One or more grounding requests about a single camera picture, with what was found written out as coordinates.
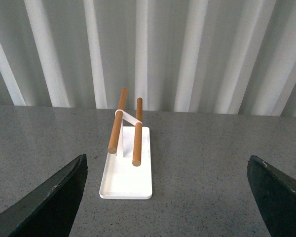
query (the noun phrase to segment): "wooden stick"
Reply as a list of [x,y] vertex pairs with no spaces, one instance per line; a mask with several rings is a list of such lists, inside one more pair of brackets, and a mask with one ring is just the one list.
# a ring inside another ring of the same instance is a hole
[[[143,120],[143,99],[137,99],[136,118],[139,121]],[[143,125],[138,122],[135,125],[135,138],[134,138],[134,150],[133,150],[133,166],[140,166],[142,163],[142,133]]]
[[[122,93],[120,95],[117,109],[119,109],[119,110],[125,109],[126,97],[127,97],[127,88],[123,88]],[[120,132],[120,127],[122,125],[122,120],[123,120],[123,112],[117,111],[115,119],[114,119],[114,124],[113,124],[110,142],[109,142],[109,147],[108,147],[108,153],[110,153],[110,154],[115,154],[117,152],[119,132]]]

